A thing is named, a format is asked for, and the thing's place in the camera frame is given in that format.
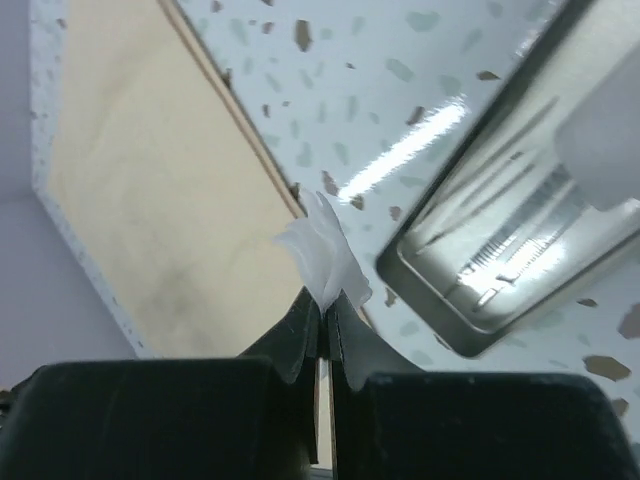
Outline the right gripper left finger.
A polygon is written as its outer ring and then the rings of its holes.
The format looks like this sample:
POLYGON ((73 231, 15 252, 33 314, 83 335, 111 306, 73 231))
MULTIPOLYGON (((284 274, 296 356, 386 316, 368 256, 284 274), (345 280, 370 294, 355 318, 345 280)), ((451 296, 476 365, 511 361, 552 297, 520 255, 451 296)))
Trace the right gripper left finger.
POLYGON ((5 479, 306 479, 319 309, 301 291, 232 358, 46 365, 1 404, 5 479))

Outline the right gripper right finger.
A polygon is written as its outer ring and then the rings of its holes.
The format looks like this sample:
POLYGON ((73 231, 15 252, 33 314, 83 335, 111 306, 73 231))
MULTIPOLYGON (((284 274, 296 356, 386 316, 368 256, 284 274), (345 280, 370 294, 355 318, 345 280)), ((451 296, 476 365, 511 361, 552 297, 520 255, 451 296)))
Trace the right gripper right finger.
POLYGON ((566 373, 417 368, 345 297, 327 312, 338 479, 635 479, 610 401, 566 373))

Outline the metal instrument tray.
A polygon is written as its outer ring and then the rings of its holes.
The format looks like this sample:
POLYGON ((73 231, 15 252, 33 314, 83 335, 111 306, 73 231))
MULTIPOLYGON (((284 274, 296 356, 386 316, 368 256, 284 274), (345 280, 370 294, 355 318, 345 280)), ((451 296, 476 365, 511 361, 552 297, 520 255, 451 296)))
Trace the metal instrument tray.
POLYGON ((376 268, 474 358, 638 244, 639 5, 569 1, 376 268))

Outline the beige cloth mat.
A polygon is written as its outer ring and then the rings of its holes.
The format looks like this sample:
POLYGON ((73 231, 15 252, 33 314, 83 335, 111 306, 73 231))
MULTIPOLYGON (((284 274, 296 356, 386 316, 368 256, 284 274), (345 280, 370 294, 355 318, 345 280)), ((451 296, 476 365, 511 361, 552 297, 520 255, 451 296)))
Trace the beige cloth mat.
POLYGON ((233 356, 306 289, 305 215, 174 1, 73 1, 47 191, 136 344, 233 356))

